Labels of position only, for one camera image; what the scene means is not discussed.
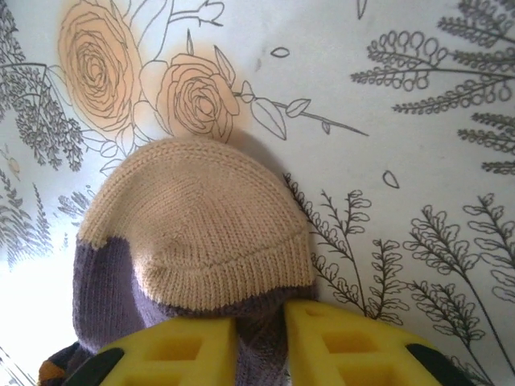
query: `knit stitches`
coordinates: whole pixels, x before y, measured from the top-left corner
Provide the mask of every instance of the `knit stitches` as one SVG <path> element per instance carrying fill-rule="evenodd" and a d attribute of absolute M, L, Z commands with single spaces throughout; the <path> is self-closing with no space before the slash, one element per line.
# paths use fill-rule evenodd
<path fill-rule="evenodd" d="M 203 138 L 162 140 L 105 181 L 80 227 L 73 323 L 103 346 L 176 315 L 237 318 L 237 384 L 284 382 L 282 304 L 315 296 L 307 220 L 269 170 Z"/>

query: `rose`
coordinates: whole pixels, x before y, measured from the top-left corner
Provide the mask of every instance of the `rose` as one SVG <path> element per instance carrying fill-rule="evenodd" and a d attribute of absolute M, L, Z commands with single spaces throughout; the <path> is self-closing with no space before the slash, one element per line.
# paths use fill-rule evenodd
<path fill-rule="evenodd" d="M 82 120 L 103 134 L 133 123 L 141 95 L 141 59 L 134 38 L 113 2 L 81 0 L 66 14 L 59 56 L 67 90 Z"/>
<path fill-rule="evenodd" d="M 152 84 L 150 78 L 156 79 L 159 73 L 163 74 L 160 84 Z M 228 80 L 212 61 L 179 54 L 169 66 L 150 62 L 143 69 L 142 84 L 169 134 L 197 134 L 223 142 L 229 139 L 240 107 Z"/>

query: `fern drawing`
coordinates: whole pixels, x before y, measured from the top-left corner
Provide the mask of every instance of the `fern drawing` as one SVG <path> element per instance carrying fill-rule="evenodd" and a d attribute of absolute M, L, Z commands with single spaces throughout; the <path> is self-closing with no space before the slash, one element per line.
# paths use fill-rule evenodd
<path fill-rule="evenodd" d="M 372 267 L 376 273 L 373 275 L 375 284 L 368 288 L 369 296 L 365 296 L 361 273 L 352 250 L 352 236 L 365 233 L 365 227 L 362 224 L 370 220 L 369 215 L 363 210 L 369 208 L 372 203 L 363 197 L 362 191 L 351 191 L 345 198 L 346 208 L 343 210 L 344 215 L 341 216 L 333 198 L 322 191 L 323 203 L 320 206 L 328 211 L 328 217 L 331 219 L 329 222 L 322 220 L 322 214 L 313 208 L 313 203 L 306 199 L 290 174 L 284 175 L 284 179 L 297 204 L 312 225 L 313 233 L 317 235 L 318 245 L 329 247 L 330 254 L 338 256 L 352 266 L 355 283 L 340 274 L 341 265 L 328 262 L 323 255 L 316 253 L 311 255 L 318 276 L 324 279 L 328 287 L 333 290 L 335 300 L 355 306 L 369 318 L 401 326 L 402 320 L 398 311 L 408 311 L 410 308 L 397 296 L 406 288 L 406 285 L 397 279 L 399 271 L 402 270 L 402 264 L 400 264 L 402 255 L 398 253 L 399 243 L 394 240 L 373 241 L 377 250 L 372 255 Z"/>
<path fill-rule="evenodd" d="M 490 273 L 497 282 L 492 288 L 493 294 L 515 306 L 515 222 L 503 221 L 504 207 L 495 206 L 493 199 L 491 193 L 478 197 L 479 205 L 463 207 L 466 213 L 478 219 L 469 221 L 468 227 L 487 235 L 474 238 L 477 253 L 471 252 L 473 245 L 469 241 L 459 238 L 461 227 L 449 224 L 447 213 L 435 212 L 431 205 L 425 206 L 422 215 L 412 220 L 411 240 L 403 245 L 415 260 L 424 261 L 441 275 L 450 277 L 444 285 L 427 281 L 412 281 L 407 285 L 417 308 L 433 322 L 433 328 L 440 334 L 459 339 L 465 346 L 474 364 L 461 363 L 458 359 L 453 362 L 478 385 L 493 385 L 477 356 L 475 345 L 488 332 L 492 333 L 515 376 L 513 361 L 470 276 L 472 270 L 484 267 L 481 262 L 486 262 L 493 267 Z M 456 278 L 468 287 L 468 294 L 457 290 Z"/>
<path fill-rule="evenodd" d="M 515 117 L 500 114 L 474 113 L 472 120 L 491 126 L 494 130 L 460 129 L 458 136 L 493 151 L 515 156 Z M 497 175 L 515 175 L 515 158 L 502 162 L 483 162 L 483 170 Z"/>
<path fill-rule="evenodd" d="M 0 0 L 0 121 L 14 110 L 19 136 L 39 165 L 59 170 L 65 158 L 78 171 L 83 156 L 79 123 L 64 114 L 52 68 L 26 60 L 14 36 L 17 31 L 5 0 Z"/>
<path fill-rule="evenodd" d="M 80 222 L 84 218 L 86 211 L 89 208 L 91 200 L 93 199 L 94 193 L 91 190 L 91 186 L 86 185 L 86 193 L 80 191 L 74 191 L 69 197 L 66 195 L 59 196 L 59 204 L 57 209 L 75 220 L 72 221 L 72 225 L 78 227 Z"/>
<path fill-rule="evenodd" d="M 483 51 L 452 51 L 421 31 L 390 31 L 367 48 L 368 58 L 379 65 L 352 74 L 352 81 L 412 92 L 428 88 L 436 74 L 456 79 L 454 88 L 437 96 L 396 104 L 393 110 L 399 113 L 443 113 L 509 101 L 515 79 L 515 39 L 509 35 L 515 23 L 513 5 L 504 0 L 461 0 L 457 8 L 461 16 L 441 18 L 438 28 Z M 489 50 L 497 45 L 497 51 Z"/>
<path fill-rule="evenodd" d="M 37 216 L 33 219 L 24 209 L 11 181 L 0 170 L 0 181 L 4 192 L 0 194 L 0 247 L 6 248 L 7 260 L 12 267 L 24 257 L 44 256 L 52 250 L 50 225 L 38 188 L 34 187 Z"/>

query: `floral wallpaper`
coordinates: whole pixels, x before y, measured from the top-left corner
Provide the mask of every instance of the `floral wallpaper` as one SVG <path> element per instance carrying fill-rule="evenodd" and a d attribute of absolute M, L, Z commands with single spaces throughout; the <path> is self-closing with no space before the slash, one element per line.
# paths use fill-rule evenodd
<path fill-rule="evenodd" d="M 515 2 L 41 3 L 0 0 L 16 382 L 74 340 L 75 233 L 105 177 L 185 135 L 283 178 L 324 302 L 423 336 L 473 384 L 515 381 Z"/>

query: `peach rose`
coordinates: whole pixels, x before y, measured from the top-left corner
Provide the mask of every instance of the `peach rose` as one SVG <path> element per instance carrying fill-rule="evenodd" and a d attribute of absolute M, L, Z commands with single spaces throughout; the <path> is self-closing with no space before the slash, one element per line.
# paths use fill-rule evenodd
<path fill-rule="evenodd" d="M 164 129 L 226 142 L 240 107 L 228 81 L 211 61 L 179 54 L 164 73 L 156 107 Z"/>
<path fill-rule="evenodd" d="M 59 56 L 74 108 L 103 134 L 132 125 L 141 95 L 141 59 L 134 38 L 112 2 L 81 0 L 66 14 Z"/>

